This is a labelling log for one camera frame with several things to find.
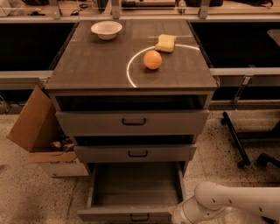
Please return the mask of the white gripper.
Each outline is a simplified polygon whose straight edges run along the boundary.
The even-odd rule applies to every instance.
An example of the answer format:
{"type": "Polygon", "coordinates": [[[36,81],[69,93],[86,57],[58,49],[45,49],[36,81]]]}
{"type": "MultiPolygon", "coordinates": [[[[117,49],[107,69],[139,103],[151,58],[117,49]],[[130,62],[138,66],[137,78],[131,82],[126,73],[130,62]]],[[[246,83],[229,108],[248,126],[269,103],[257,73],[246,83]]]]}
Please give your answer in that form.
{"type": "Polygon", "coordinates": [[[213,197],[210,200],[192,196],[176,206],[170,207],[172,224],[200,224],[202,221],[215,220],[229,214],[231,207],[218,204],[213,197]]]}

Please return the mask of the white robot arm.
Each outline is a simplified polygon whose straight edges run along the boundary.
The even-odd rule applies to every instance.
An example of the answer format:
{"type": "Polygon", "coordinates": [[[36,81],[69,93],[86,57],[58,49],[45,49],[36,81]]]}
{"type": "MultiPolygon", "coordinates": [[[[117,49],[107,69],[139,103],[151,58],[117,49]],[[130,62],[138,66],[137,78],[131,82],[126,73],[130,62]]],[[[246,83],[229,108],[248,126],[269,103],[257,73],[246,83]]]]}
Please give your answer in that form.
{"type": "Polygon", "coordinates": [[[232,208],[280,220],[279,187],[229,187],[212,182],[196,185],[194,195],[171,208],[173,224],[199,224],[228,214],[232,208]]]}

